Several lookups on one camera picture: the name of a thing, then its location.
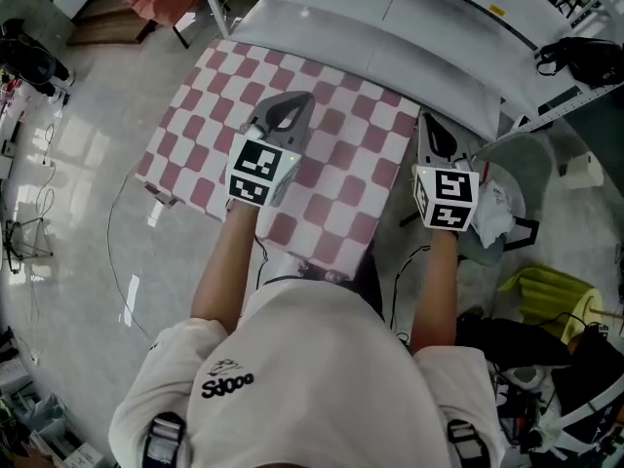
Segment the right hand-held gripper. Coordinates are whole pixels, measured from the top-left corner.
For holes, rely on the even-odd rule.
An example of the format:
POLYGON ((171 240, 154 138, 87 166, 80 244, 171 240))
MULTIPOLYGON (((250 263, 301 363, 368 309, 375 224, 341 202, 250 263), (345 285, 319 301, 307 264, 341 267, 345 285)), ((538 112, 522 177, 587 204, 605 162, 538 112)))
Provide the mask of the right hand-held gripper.
POLYGON ((478 206, 479 174, 472 170, 465 140, 427 111, 418 117, 412 173, 413 197, 425 227, 466 231, 478 206))

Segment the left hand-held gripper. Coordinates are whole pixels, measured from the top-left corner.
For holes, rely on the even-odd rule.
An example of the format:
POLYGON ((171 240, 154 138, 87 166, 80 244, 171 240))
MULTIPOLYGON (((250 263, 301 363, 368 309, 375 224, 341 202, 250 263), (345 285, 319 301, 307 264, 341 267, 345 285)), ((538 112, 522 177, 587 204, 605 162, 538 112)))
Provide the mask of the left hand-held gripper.
POLYGON ((279 207, 311 138, 314 97, 283 93, 260 101, 233 138, 226 166, 228 197, 279 207))

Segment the pink white checkered cloth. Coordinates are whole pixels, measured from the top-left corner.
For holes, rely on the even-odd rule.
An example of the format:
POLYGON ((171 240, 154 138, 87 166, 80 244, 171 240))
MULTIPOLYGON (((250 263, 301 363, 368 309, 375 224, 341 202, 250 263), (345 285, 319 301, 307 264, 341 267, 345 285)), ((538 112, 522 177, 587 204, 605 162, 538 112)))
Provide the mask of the pink white checkered cloth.
POLYGON ((232 139, 261 100, 308 91, 311 138, 281 204, 260 213, 265 243, 352 277, 379 223, 419 106, 318 62, 216 40, 175 94, 136 175, 155 195, 223 219, 232 139))

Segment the person's left forearm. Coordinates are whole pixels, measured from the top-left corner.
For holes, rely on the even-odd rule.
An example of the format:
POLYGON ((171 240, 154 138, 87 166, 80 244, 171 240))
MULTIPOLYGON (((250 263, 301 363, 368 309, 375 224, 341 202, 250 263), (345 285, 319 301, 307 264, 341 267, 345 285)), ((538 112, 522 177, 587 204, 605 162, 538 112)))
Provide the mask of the person's left forearm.
POLYGON ((257 207, 233 201, 194 294, 191 318, 217 321, 227 333, 233 333, 237 328, 245 299, 257 218, 257 207))

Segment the person's right forearm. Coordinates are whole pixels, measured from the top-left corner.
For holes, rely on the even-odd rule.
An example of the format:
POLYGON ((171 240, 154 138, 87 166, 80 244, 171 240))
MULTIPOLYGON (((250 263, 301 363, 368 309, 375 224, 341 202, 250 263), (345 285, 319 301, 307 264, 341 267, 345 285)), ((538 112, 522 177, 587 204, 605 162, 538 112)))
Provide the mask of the person's right forearm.
POLYGON ((457 319, 457 238, 434 229, 428 264, 409 340, 412 355, 433 346, 453 346, 457 319))

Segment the grey round chair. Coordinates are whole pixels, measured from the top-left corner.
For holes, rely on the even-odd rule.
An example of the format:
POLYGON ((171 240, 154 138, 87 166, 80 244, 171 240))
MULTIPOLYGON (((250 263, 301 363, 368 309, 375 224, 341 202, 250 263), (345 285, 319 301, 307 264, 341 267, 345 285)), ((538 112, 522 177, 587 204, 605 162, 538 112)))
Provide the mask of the grey round chair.
POLYGON ((478 151, 472 168, 479 172, 483 184, 492 181, 504 192, 512 229, 484 247, 478 232, 469 227, 459 236, 459 258, 493 266, 505 253, 535 244, 554 169, 552 150, 537 136, 519 134, 478 151))

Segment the white crumpled cloth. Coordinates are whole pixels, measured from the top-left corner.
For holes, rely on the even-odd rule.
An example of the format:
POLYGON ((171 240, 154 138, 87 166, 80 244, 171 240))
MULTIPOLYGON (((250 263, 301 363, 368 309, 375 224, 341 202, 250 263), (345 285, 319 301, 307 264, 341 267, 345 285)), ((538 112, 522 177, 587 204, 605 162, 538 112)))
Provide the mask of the white crumpled cloth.
POLYGON ((485 249, 513 229, 515 219, 508 196, 495 180, 480 186, 478 206, 471 225, 485 249))

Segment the white metal shelf rack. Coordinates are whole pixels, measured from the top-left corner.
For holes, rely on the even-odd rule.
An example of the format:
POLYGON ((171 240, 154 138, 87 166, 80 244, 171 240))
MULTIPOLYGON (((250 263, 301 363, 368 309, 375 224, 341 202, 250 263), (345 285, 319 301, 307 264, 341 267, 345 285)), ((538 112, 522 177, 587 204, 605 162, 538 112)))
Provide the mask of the white metal shelf rack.
POLYGON ((624 38, 624 0, 566 17, 547 0, 208 0, 222 35, 351 72, 494 140, 502 117, 533 131, 605 94, 539 51, 605 15, 624 38))

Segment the black hanging backpack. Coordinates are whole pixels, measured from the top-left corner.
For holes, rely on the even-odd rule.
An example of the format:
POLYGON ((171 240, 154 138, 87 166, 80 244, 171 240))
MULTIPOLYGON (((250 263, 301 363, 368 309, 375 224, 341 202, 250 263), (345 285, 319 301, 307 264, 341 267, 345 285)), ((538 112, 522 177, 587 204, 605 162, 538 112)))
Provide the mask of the black hanging backpack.
POLYGON ((536 69, 555 76, 567 68, 572 78, 591 88, 624 82, 624 45, 585 37, 565 37, 540 49, 536 69))

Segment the yellow-green cushion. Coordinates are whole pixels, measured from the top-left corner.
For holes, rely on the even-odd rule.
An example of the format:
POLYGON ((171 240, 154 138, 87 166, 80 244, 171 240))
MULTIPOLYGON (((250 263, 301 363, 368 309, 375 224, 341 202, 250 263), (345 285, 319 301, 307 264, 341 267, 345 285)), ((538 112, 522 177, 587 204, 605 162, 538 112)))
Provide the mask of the yellow-green cushion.
POLYGON ((568 344, 586 326, 603 322, 601 293, 589 283, 545 265, 519 270, 497 290, 517 294, 525 324, 568 344))

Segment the wooden step platform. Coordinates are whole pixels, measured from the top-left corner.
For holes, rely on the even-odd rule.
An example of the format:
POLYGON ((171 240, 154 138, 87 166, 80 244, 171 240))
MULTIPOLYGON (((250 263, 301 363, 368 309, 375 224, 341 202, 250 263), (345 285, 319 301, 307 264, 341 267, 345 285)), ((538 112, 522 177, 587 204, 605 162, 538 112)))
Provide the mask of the wooden step platform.
POLYGON ((125 0, 92 0, 73 19, 68 46, 139 45, 157 24, 141 18, 125 0))

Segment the black bag pile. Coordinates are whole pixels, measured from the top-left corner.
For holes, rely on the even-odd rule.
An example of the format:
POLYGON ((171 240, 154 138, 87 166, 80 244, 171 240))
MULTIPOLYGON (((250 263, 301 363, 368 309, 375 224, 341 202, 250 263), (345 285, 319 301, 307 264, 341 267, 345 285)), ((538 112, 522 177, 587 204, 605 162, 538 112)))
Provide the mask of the black bag pile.
POLYGON ((464 314, 458 318, 455 344, 484 352, 502 371, 545 366, 552 379, 562 413, 580 408, 624 377, 624 355, 599 327, 590 325, 568 345, 539 326, 506 319, 464 314))

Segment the person's white shirt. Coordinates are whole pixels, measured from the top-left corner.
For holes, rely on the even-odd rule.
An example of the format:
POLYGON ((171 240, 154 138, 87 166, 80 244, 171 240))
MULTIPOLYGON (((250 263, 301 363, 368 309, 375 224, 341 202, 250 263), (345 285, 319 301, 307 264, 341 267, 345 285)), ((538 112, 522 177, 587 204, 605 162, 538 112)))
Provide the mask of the person's white shirt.
POLYGON ((186 423, 191 468, 458 468, 454 420, 491 467, 504 456, 480 350, 411 353, 358 295, 321 281, 262 287, 233 332, 202 319, 163 330, 113 415, 121 468, 139 467, 166 411, 186 423))

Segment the white sneaker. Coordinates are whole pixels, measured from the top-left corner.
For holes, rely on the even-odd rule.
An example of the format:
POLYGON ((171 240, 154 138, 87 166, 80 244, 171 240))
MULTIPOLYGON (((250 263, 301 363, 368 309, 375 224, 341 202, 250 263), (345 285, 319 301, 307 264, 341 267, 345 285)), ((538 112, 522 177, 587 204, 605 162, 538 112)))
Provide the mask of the white sneaker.
POLYGON ((531 391, 539 387, 545 374, 545 370, 540 366, 510 368, 503 373, 513 385, 524 391, 531 391))

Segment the black office chair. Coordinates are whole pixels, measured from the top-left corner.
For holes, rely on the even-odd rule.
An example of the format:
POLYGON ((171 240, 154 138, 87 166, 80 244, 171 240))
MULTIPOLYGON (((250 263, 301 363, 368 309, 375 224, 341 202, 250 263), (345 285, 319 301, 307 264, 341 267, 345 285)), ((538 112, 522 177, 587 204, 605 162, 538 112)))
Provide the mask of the black office chair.
POLYGON ((23 30, 24 19, 7 19, 0 24, 0 66, 29 84, 36 92, 56 102, 61 88, 52 83, 57 78, 70 87, 73 71, 68 69, 43 44, 23 30))

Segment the black tripod stand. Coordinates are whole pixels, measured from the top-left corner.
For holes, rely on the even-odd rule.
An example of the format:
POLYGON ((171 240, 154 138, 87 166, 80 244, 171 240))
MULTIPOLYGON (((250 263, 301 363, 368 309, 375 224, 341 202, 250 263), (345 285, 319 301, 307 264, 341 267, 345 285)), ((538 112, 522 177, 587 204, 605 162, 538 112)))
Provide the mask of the black tripod stand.
POLYGON ((44 217, 27 221, 6 219, 2 228, 2 247, 3 260, 7 263, 54 256, 44 217))

